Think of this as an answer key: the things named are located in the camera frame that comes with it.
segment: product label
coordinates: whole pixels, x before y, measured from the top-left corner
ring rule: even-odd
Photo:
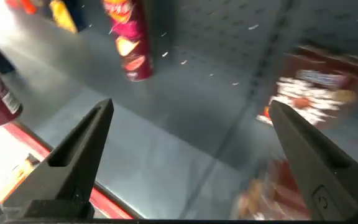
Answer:
[[[134,9],[130,0],[104,0],[103,5],[109,16],[123,24],[129,21]]]
[[[313,125],[335,118],[334,114],[341,109],[342,105],[352,103],[357,98],[356,93],[350,90],[329,90],[296,78],[281,77],[276,84],[277,94],[270,98],[269,105],[273,100],[277,100],[291,106]],[[257,119],[272,124],[269,108],[266,106]]]
[[[330,88],[340,86],[346,81],[344,75],[322,74],[315,70],[300,70],[298,78]]]
[[[131,42],[130,40],[126,39],[123,36],[119,36],[116,40],[116,47],[118,49],[118,53],[125,57],[128,56],[129,53],[131,53],[136,46],[138,46],[140,41],[137,42]]]
[[[11,112],[11,114],[16,113],[16,111],[20,108],[20,103],[16,100],[15,96],[11,92],[8,92],[2,98],[2,101],[8,108],[9,112]]]

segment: pegboard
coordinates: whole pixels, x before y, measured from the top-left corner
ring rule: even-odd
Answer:
[[[256,113],[269,100],[285,64],[284,55],[296,50],[298,45],[312,42],[334,54],[358,56],[358,1],[288,0],[287,4],[291,5],[291,10],[282,11],[283,14],[277,18],[285,18],[286,24],[272,32],[286,44],[271,55],[273,62],[264,71],[259,70],[250,83],[250,99],[256,105]]]

